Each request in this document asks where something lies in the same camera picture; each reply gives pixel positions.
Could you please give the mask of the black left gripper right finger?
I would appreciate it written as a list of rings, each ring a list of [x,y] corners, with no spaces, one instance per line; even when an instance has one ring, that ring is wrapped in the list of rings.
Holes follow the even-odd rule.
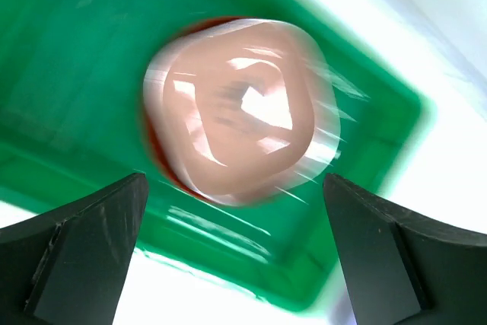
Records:
[[[421,215],[338,174],[326,212],[359,324],[484,324],[486,235]]]

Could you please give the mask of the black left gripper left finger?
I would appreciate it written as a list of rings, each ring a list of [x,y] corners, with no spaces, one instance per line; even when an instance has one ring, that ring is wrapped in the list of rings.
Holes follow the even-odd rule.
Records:
[[[144,174],[1,229],[3,324],[111,324],[148,199]]]

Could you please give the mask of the brown square panda dish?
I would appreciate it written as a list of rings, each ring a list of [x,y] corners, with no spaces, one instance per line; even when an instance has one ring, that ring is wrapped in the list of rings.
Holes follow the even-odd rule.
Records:
[[[324,56],[284,21],[237,19],[171,41],[148,64],[143,102],[168,170],[223,206],[314,181],[339,147]]]

